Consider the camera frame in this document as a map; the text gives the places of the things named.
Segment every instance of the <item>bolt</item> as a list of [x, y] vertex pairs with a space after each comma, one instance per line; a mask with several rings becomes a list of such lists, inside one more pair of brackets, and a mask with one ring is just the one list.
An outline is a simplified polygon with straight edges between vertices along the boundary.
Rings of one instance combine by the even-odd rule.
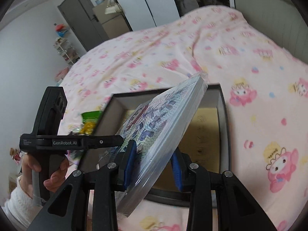
[[116, 167], [116, 163], [114, 162], [110, 162], [107, 164], [107, 168], [115, 168]]
[[199, 167], [199, 165], [197, 163], [190, 163], [189, 167], [191, 169], [197, 169]]
[[81, 171], [80, 170], [73, 171], [73, 176], [78, 177], [79, 175], [81, 175]]
[[225, 175], [226, 177], [232, 177], [232, 176], [233, 176], [233, 173], [232, 173], [231, 171], [226, 171], [226, 172], [224, 172], [224, 175]]

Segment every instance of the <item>headboard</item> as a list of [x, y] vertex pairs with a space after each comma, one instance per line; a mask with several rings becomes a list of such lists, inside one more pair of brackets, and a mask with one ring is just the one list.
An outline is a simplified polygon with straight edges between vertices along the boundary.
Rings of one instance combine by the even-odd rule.
[[308, 63], [308, 27], [291, 0], [235, 0], [248, 23]]

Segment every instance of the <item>human hand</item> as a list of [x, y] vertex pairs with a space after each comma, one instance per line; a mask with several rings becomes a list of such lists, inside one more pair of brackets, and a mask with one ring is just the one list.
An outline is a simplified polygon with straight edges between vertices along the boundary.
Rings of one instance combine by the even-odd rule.
[[[49, 191], [56, 192], [56, 190], [65, 181], [65, 175], [68, 167], [69, 162], [65, 157], [65, 159], [60, 164], [60, 168], [51, 175], [50, 179], [44, 181], [44, 186]], [[32, 155], [25, 154], [22, 158], [23, 175], [20, 179], [20, 187], [31, 198], [33, 198], [32, 170], [35, 172], [40, 172], [41, 166]]]

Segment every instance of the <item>open box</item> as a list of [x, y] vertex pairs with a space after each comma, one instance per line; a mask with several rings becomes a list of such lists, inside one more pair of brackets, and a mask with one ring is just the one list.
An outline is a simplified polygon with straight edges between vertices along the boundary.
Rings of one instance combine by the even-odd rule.
[[[166, 90], [114, 94], [101, 114], [93, 135], [115, 135], [124, 121], [140, 104], [153, 99]], [[192, 162], [198, 163], [208, 171], [222, 173], [225, 170], [230, 170], [228, 119], [219, 84], [208, 86], [197, 112], [179, 144], [179, 149], [188, 154]], [[104, 150], [88, 150], [79, 163], [79, 169], [83, 172], [96, 170]], [[181, 193], [177, 190], [169, 162], [145, 199], [189, 207], [190, 193]], [[214, 192], [212, 193], [212, 205], [216, 206]]]

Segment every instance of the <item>plastic wrap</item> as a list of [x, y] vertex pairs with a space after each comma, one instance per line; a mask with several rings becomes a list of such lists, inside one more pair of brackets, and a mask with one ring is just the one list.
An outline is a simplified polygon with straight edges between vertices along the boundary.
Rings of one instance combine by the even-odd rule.
[[197, 73], [141, 104], [123, 124], [118, 132], [124, 138], [123, 145], [109, 150], [100, 162], [101, 166], [112, 161], [118, 152], [125, 151], [130, 139], [136, 141], [138, 154], [130, 186], [125, 192], [116, 192], [118, 215], [129, 216], [150, 191], [180, 143], [207, 87], [207, 73]]

